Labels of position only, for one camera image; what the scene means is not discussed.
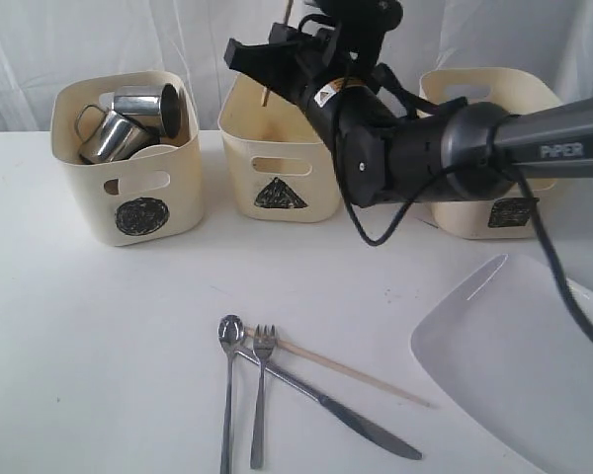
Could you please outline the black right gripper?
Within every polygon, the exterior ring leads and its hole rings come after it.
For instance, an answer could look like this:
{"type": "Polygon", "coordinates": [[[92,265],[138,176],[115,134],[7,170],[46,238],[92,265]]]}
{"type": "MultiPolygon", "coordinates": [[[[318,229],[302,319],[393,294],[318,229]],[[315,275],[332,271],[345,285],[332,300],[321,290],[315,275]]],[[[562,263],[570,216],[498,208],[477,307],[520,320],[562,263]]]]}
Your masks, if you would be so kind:
{"type": "Polygon", "coordinates": [[[331,147],[339,102],[353,96],[366,124],[368,112],[384,122],[393,115],[377,104],[373,71],[387,33],[403,18],[398,1],[315,1],[297,25],[275,23],[265,43],[228,40],[223,59],[241,73],[297,107],[331,147]]]}

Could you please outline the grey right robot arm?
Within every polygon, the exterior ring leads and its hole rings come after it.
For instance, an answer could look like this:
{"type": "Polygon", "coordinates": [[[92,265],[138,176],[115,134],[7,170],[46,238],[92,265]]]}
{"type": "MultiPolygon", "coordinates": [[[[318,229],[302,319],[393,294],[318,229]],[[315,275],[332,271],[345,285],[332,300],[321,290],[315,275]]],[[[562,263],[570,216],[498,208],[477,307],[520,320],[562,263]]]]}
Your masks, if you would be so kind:
{"type": "Polygon", "coordinates": [[[500,198],[519,178],[593,178],[593,98],[529,114],[458,97],[431,103],[380,62],[396,1],[321,1],[319,29],[276,23],[231,39],[228,68],[295,105],[332,157],[350,204],[500,198]]]}

